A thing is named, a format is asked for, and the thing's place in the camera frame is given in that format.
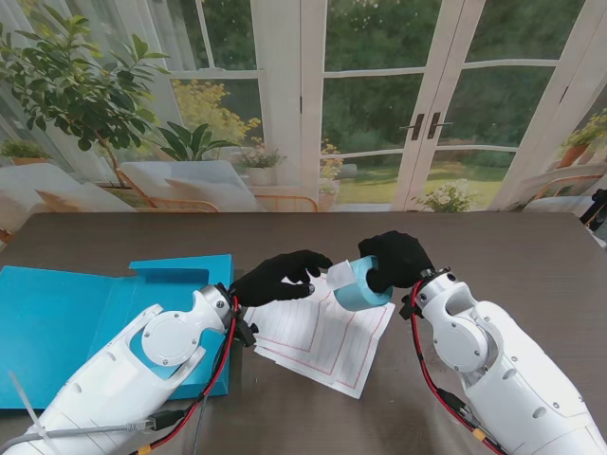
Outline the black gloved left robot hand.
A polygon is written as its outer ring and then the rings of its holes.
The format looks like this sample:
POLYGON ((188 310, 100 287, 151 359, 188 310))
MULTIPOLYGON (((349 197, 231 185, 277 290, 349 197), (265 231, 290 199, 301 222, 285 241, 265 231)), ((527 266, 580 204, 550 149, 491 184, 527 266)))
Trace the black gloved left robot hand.
POLYGON ((311 278, 333 262, 310 250, 280 254, 260 263, 230 286, 230 294, 247 308, 275 300, 298 300, 314 293, 311 278))

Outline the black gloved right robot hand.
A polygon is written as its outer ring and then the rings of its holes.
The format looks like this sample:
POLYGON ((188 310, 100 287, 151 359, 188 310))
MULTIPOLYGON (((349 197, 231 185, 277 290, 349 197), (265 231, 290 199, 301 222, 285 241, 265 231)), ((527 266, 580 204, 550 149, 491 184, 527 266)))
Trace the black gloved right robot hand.
POLYGON ((395 230, 364 239, 358 245, 361 257, 374 256, 377 265, 367 272, 369 288, 383 293, 390 287, 410 288, 421 272, 433 264, 418 240, 395 230))

